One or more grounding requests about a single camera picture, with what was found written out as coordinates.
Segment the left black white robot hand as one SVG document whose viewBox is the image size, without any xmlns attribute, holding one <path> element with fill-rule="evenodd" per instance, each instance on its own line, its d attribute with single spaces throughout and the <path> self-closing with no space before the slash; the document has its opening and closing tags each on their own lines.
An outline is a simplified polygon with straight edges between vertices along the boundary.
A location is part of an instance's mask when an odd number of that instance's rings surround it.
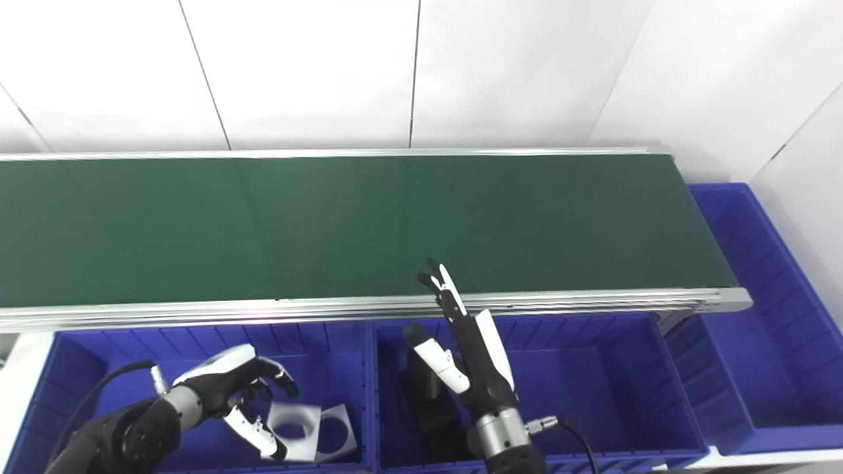
<svg viewBox="0 0 843 474">
<path fill-rule="evenodd" d="M 299 397 L 298 385 L 283 364 L 257 355 L 252 345 L 244 343 L 184 372 L 163 397 L 180 416 L 182 431 L 196 428 L 208 418 L 220 418 L 263 459 L 284 461 L 286 444 L 247 407 L 247 402 L 256 397 L 272 399 L 268 380 L 287 397 Z"/>
</svg>

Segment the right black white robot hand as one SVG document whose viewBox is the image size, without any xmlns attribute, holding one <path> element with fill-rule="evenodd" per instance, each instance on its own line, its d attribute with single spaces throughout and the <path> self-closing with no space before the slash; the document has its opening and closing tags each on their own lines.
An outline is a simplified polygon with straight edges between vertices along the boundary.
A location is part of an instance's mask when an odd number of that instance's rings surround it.
<svg viewBox="0 0 843 474">
<path fill-rule="evenodd" d="M 425 264 L 429 272 L 416 277 L 434 295 L 461 358 L 446 351 L 418 322 L 404 327 L 404 341 L 460 397 L 474 421 L 518 410 L 514 377 L 490 311 L 471 312 L 445 264 L 433 258 Z"/>
</svg>

